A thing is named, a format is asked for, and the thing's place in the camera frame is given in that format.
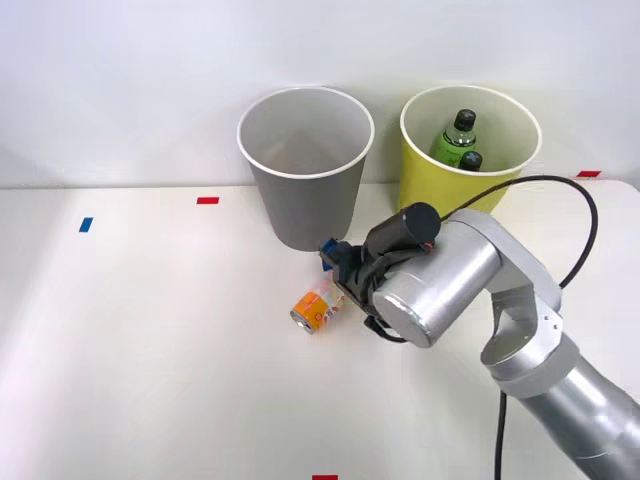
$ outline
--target gray bin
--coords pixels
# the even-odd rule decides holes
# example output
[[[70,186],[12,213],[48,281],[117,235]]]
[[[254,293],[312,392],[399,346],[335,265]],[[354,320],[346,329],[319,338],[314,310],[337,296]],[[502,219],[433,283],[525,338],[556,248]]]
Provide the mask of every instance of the gray bin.
[[[373,138],[367,109],[329,88],[282,90],[247,110],[238,145],[285,245],[313,251],[346,235]]]

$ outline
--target white wall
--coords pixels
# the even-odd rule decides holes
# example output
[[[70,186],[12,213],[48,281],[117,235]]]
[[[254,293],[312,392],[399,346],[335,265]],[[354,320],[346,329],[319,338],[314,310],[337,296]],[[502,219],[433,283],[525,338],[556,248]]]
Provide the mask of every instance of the white wall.
[[[403,103],[462,81],[534,112],[538,171],[640,186],[639,13],[632,0],[4,0],[0,185],[250,183],[238,118],[294,84],[370,108],[365,181],[388,180]]]

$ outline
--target white table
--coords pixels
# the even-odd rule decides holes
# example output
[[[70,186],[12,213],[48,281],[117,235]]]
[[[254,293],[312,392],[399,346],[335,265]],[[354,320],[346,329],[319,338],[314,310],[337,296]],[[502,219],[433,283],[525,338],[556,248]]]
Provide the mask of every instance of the white table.
[[[601,228],[566,330],[640,398],[640,194],[587,185]],[[392,190],[362,186],[350,240]],[[562,185],[515,187],[495,215],[558,280],[586,240]],[[492,478],[487,294],[431,350],[353,305],[309,336],[288,311],[318,257],[276,240],[252,187],[1,191],[0,225],[1,479]],[[505,450],[505,480],[583,478],[514,401]]]

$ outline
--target blue tape marker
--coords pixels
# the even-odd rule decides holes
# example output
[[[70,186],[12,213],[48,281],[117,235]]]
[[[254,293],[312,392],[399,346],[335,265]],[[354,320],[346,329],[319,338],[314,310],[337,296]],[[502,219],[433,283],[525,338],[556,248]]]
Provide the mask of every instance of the blue tape marker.
[[[87,233],[91,228],[91,222],[93,222],[93,217],[85,217],[80,225],[80,233]]]

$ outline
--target yellow bin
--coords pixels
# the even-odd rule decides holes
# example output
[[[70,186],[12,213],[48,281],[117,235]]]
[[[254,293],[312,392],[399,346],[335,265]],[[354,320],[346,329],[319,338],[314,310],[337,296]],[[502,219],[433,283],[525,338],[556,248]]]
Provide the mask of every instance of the yellow bin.
[[[431,147],[458,110],[476,112],[480,172],[444,165],[429,156]],[[538,154],[542,132],[537,120],[513,98],[473,85],[447,85],[425,90],[402,109],[403,165],[399,208],[426,202],[445,215],[478,193],[518,176]],[[476,202],[472,208],[490,212],[506,189]]]

